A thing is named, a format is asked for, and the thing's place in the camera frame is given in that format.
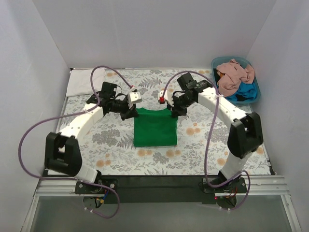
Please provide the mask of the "green t shirt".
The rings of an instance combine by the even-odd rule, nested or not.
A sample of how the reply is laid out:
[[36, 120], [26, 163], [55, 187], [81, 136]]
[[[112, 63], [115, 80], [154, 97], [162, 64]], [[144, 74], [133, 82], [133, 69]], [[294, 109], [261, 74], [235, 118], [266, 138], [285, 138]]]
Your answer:
[[174, 146], [177, 144], [177, 117], [172, 117], [171, 111], [137, 110], [134, 118], [135, 147]]

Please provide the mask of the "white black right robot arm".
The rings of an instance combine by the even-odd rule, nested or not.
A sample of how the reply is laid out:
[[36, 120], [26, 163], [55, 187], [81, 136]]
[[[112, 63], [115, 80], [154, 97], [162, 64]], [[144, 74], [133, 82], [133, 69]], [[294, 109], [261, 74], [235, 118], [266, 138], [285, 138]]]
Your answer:
[[216, 179], [210, 181], [207, 176], [205, 177], [209, 188], [220, 188], [224, 192], [229, 192], [236, 186], [235, 179], [245, 172], [243, 168], [248, 158], [264, 142], [261, 119], [256, 112], [247, 113], [226, 100], [219, 93], [216, 84], [205, 75], [202, 75], [203, 80], [198, 82], [193, 79], [192, 74], [193, 71], [181, 71], [173, 76], [181, 88], [180, 96], [168, 93], [165, 88], [158, 94], [157, 99], [160, 104], [167, 105], [173, 117], [186, 115], [187, 108], [193, 103], [213, 112], [207, 147], [210, 146], [217, 118], [229, 128], [227, 140], [229, 155], [226, 163]]

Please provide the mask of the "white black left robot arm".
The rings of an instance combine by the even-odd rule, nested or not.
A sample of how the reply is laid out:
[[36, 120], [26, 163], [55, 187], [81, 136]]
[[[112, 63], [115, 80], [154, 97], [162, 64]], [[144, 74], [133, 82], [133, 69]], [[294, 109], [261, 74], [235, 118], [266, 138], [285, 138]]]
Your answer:
[[87, 189], [92, 193], [102, 190], [102, 174], [83, 163], [79, 142], [110, 112], [118, 113], [122, 120], [138, 117], [136, 104], [142, 101], [140, 92], [134, 86], [122, 100], [116, 89], [116, 84], [103, 82], [101, 91], [86, 101], [83, 114], [58, 133], [51, 132], [46, 137], [45, 168], [86, 182]]

